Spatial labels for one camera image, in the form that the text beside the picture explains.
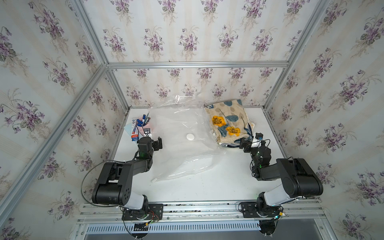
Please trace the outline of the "beige flower pattern blanket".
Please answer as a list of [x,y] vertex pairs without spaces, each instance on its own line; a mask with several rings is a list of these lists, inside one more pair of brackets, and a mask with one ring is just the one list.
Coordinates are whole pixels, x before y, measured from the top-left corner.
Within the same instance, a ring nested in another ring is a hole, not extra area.
[[234,142],[254,138],[252,123],[241,100],[224,101],[205,106],[216,142]]

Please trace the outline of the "clear plastic vacuum bag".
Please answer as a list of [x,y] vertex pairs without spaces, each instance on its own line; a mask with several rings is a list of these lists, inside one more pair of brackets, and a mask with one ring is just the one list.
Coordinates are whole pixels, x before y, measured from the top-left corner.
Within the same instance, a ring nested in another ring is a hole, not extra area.
[[[152,136],[162,138],[163,149],[154,157],[152,182],[174,180],[214,168],[226,155],[213,135],[204,102],[175,96],[149,108]],[[193,141],[186,137],[195,135]]]

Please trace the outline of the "teal bear pattern blanket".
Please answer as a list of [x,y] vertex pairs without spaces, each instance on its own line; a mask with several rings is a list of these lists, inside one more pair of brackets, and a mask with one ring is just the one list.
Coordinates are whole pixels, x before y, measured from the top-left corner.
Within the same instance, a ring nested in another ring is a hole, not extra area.
[[223,142],[223,143],[219,143],[219,145],[221,147],[225,147],[225,148],[239,148],[240,145],[241,145],[241,140],[238,140],[237,142],[234,141],[234,142]]

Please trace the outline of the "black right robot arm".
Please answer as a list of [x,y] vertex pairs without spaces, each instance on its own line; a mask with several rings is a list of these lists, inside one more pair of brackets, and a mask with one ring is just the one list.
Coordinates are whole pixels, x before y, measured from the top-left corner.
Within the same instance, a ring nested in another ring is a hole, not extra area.
[[297,198],[310,198],[323,194],[324,187],[305,159],[272,159],[271,149],[264,140],[241,140],[240,149],[251,155],[250,170],[258,181],[281,180],[281,184],[272,190],[262,192],[256,206],[260,209],[279,207]]

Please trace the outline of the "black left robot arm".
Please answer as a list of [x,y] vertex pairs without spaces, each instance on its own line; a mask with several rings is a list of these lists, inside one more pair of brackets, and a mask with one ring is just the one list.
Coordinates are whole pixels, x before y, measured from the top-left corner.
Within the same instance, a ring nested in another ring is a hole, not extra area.
[[133,177],[151,169],[154,152],[163,148],[163,141],[160,137],[157,140],[142,137],[137,145],[138,150],[131,161],[102,163],[103,168],[92,191],[92,200],[89,201],[81,192],[86,203],[95,207],[121,207],[148,214],[150,211],[148,197],[133,192]]

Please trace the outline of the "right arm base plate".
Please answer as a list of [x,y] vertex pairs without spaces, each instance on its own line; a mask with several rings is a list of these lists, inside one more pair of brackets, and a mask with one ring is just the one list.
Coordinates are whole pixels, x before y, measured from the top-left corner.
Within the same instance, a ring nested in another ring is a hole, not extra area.
[[284,208],[282,206],[271,207],[257,202],[240,202],[238,211],[244,218],[279,218]]

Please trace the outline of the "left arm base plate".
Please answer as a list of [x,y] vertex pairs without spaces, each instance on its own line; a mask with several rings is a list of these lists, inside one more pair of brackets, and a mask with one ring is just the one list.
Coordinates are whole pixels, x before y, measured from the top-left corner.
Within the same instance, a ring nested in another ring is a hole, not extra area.
[[159,221],[162,220],[164,204],[144,204],[140,210],[123,209],[123,221]]

